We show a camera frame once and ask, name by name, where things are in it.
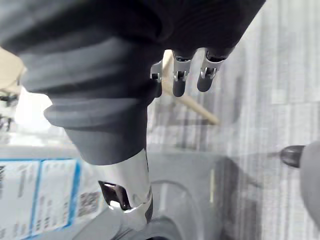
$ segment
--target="qr code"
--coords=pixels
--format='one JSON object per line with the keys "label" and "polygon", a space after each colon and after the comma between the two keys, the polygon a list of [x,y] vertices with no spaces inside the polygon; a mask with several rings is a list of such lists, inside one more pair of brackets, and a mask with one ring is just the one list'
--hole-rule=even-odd
{"label": "qr code", "polygon": [[0,199],[4,190],[5,166],[0,166]]}
{"label": "qr code", "polygon": [[99,192],[82,193],[80,195],[78,217],[82,217],[97,212],[99,197]]}

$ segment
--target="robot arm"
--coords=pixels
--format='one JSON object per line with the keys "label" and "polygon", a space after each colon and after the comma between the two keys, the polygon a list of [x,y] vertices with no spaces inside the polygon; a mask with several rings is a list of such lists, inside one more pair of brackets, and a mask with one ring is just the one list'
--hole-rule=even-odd
{"label": "robot arm", "polygon": [[105,176],[99,184],[109,207],[141,219],[131,224],[139,229],[152,215],[147,107],[161,95],[164,50],[174,50],[173,92],[181,96],[194,52],[208,49],[204,92],[263,3],[0,0],[0,45],[26,65],[25,88],[50,97],[47,119]]}

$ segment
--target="blurry background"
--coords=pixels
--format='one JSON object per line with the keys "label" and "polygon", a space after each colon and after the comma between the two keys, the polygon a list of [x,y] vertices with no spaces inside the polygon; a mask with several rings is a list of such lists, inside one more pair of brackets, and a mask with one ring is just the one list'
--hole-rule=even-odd
{"label": "blurry background", "polygon": [[[148,109],[149,145],[230,159],[216,182],[224,199],[224,239],[320,239],[300,198],[299,170],[278,157],[286,146],[319,139],[319,12],[319,0],[267,0],[206,93],[196,87],[204,54],[197,52],[186,93],[220,125],[165,94]],[[22,71],[20,60],[0,49],[1,96],[20,91],[13,82]],[[13,109],[1,105],[0,114],[12,117]]]}

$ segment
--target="black rubber sleeve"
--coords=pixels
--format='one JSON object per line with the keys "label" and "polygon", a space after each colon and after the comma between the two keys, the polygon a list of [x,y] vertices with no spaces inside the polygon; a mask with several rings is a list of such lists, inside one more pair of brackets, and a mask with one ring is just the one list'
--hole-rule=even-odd
{"label": "black rubber sleeve", "polygon": [[0,46],[22,83],[50,97],[47,119],[83,158],[124,161],[146,147],[150,68],[165,49],[227,56],[263,0],[0,0]]}

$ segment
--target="label sticker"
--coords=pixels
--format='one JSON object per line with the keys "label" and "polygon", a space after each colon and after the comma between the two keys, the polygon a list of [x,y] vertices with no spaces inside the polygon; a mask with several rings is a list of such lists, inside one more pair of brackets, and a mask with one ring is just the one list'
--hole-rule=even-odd
{"label": "label sticker", "polygon": [[103,210],[92,166],[77,159],[0,159],[0,240],[21,240]]}
{"label": "label sticker", "polygon": [[39,161],[0,160],[0,240],[30,235]]}

